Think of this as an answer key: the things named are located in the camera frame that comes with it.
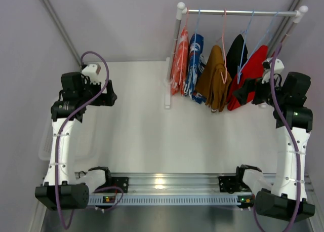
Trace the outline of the orange white patterned trousers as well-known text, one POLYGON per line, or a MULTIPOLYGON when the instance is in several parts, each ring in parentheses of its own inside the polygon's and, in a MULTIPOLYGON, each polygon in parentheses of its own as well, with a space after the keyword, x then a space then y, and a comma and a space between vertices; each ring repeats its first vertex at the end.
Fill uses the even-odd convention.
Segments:
POLYGON ((171 77, 171 94, 175 95, 178 92, 184 96, 184 88, 187 76, 187 61, 188 61, 188 29, 185 26, 181 32, 179 44, 177 47, 176 55, 173 60, 171 77))

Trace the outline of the pink plastic hanger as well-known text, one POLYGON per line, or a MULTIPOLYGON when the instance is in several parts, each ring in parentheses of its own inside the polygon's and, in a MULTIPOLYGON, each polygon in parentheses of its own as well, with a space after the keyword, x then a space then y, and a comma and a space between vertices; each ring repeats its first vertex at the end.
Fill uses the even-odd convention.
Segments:
POLYGON ((188 19, 189 13, 186 14, 186 22, 181 33, 181 43, 179 44, 180 50, 180 87, 181 91, 184 92, 186 75, 187 75, 187 55, 188 55, 188 48, 189 48, 189 32, 188 32, 188 19))

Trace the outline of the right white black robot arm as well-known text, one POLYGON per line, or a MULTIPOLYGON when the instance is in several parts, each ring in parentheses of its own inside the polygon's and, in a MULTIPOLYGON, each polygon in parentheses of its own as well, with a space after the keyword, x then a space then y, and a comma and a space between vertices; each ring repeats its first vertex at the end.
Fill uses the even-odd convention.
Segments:
POLYGON ((295 222, 315 214, 305 191, 304 167, 307 142, 312 130, 313 113, 305 107, 311 78, 290 72, 282 86, 274 87, 280 110, 275 110, 278 134, 277 169, 275 181, 266 181, 262 171, 241 165, 236 169, 240 183, 255 195, 254 206, 259 215, 295 222))

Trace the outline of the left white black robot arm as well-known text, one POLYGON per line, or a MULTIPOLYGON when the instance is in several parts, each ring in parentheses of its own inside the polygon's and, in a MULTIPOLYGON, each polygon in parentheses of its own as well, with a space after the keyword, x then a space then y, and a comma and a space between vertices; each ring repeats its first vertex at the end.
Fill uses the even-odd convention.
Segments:
POLYGON ((35 189, 35 197, 52 211, 57 210, 55 194, 62 210, 84 209, 91 193, 112 185, 108 167, 90 168, 85 176, 75 176, 77 141, 86 109, 78 111, 67 124, 63 123, 102 89, 98 75, 98 66, 94 69, 87 66, 81 72, 61 76, 62 90, 51 107, 53 141, 49 168, 43 184, 35 189))

